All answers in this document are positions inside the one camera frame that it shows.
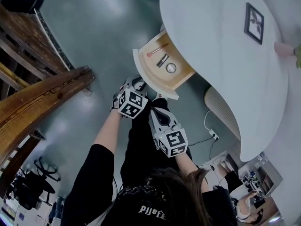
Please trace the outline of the person's left hand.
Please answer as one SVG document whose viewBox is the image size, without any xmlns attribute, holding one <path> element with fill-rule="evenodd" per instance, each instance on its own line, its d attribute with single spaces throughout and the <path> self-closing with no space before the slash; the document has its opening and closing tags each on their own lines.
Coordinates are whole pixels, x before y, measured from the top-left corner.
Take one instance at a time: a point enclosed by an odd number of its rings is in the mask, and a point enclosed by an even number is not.
<svg viewBox="0 0 301 226">
<path fill-rule="evenodd" d="M 110 108 L 110 112 L 114 109 L 118 110 L 118 107 L 119 107 L 119 96 L 120 94 L 119 93 L 115 93 L 113 95 L 113 101 L 112 101 L 112 106 Z"/>
</svg>

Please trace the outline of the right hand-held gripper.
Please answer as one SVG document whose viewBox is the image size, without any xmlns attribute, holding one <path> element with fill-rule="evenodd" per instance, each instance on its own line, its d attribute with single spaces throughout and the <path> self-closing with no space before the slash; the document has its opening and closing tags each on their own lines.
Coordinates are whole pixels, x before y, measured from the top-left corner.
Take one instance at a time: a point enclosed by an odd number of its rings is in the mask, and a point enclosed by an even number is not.
<svg viewBox="0 0 301 226">
<path fill-rule="evenodd" d="M 188 140 L 184 128 L 168 110 L 154 107 L 150 112 L 154 138 L 164 154 L 171 158 L 185 153 Z"/>
</svg>

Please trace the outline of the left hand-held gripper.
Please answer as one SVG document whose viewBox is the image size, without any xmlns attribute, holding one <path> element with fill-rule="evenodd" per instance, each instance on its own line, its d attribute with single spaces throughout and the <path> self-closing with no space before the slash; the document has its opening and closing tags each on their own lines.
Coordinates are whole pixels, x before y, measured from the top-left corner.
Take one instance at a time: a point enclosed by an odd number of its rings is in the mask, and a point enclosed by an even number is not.
<svg viewBox="0 0 301 226">
<path fill-rule="evenodd" d="M 147 83 L 141 76 L 138 76 L 128 78 L 122 88 L 122 92 L 117 96 L 118 112 L 124 117 L 135 119 L 147 104 Z"/>
</svg>

